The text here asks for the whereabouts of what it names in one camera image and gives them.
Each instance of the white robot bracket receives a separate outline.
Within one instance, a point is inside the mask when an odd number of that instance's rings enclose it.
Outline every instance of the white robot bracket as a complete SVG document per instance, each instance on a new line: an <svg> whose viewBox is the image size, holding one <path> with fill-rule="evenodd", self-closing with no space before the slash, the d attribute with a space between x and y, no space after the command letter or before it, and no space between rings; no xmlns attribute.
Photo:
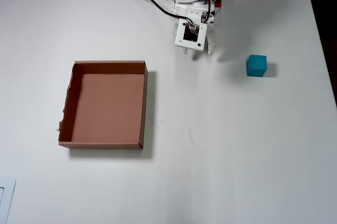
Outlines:
<svg viewBox="0 0 337 224"><path fill-rule="evenodd" d="M172 0L171 6L172 13L188 17L193 22L193 25L185 19L180 19L178 23L176 22L175 45L183 47L185 53L187 53L187 49L203 51L207 38L208 53L213 55L215 50L214 2L211 1L207 22L205 22L205 17L209 11L208 0Z"/></svg>

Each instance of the open cardboard tray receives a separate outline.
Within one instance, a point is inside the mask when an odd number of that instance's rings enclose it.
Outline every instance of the open cardboard tray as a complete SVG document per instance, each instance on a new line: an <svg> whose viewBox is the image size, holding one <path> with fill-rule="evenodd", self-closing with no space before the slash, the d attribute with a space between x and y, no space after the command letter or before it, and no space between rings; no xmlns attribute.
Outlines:
<svg viewBox="0 0 337 224"><path fill-rule="evenodd" d="M58 144L143 148L146 85L144 61L75 62Z"/></svg>

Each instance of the blue foam cube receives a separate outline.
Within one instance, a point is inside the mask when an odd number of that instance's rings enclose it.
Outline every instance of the blue foam cube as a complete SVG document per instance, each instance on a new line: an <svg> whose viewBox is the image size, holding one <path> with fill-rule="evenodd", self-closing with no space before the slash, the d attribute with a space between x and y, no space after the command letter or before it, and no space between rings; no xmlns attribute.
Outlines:
<svg viewBox="0 0 337 224"><path fill-rule="evenodd" d="M263 77L267 70L267 57L250 55L247 61L247 76Z"/></svg>

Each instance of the white object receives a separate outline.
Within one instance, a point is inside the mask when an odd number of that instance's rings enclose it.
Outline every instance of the white object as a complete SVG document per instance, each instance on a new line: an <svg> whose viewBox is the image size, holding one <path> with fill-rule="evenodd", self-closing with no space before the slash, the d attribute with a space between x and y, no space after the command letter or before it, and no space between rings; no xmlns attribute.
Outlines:
<svg viewBox="0 0 337 224"><path fill-rule="evenodd" d="M204 50L204 45L205 45L205 37L207 33L207 24L205 23L200 23L200 26L197 27L199 30L196 40L188 40L186 38L185 32L189 26L189 23L184 20L180 19L179 20L179 25L178 25L178 30L177 30L177 35L175 38L175 44L176 46L183 47L183 48L189 48L189 49L195 49L199 51Z"/></svg>
<svg viewBox="0 0 337 224"><path fill-rule="evenodd" d="M0 224L7 223L15 183L16 180L14 178L0 178Z"/></svg>
<svg viewBox="0 0 337 224"><path fill-rule="evenodd" d="M177 15L186 16L189 19L193 21L193 24L199 28L201 24L207 25L207 24L213 24L214 23L214 15L215 15L215 5L214 2L211 0L211 8L210 8L210 18L207 20L203 20L203 16L206 18L208 12L209 12L209 0L172 0L171 7L173 8L173 12ZM206 33L205 36L203 36L203 33L200 33L200 36L198 37L198 43L191 43L189 40L181 39L183 37L183 34L181 33L182 30L185 30L187 26L181 27L180 25L177 26L177 36L176 36L176 46L180 46L184 48L184 53L186 52L186 49L195 49L195 50L201 50L201 47L198 46L198 44L202 45L202 49L204 48L204 43L206 39ZM209 47L209 55L213 55L214 49L215 49L215 36L212 38L207 37L207 39L210 41L212 40L212 47Z"/></svg>
<svg viewBox="0 0 337 224"><path fill-rule="evenodd" d="M222 3L208 57L182 56L147 0L0 0L0 174L20 181L8 224L337 223L337 109L311 1ZM246 76L250 54L265 77ZM142 151L58 146L75 60L146 61Z"/></svg>

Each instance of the white table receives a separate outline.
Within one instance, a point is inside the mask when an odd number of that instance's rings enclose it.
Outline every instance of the white table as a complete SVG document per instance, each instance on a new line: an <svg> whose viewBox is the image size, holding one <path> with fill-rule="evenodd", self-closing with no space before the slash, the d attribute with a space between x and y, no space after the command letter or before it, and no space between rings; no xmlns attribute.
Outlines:
<svg viewBox="0 0 337 224"><path fill-rule="evenodd" d="M0 0L8 223L336 223L337 110L310 0L223 0L216 22L214 55L184 55L148 0ZM265 77L246 76L250 54ZM73 62L120 59L150 72L143 151L58 146Z"/></svg>

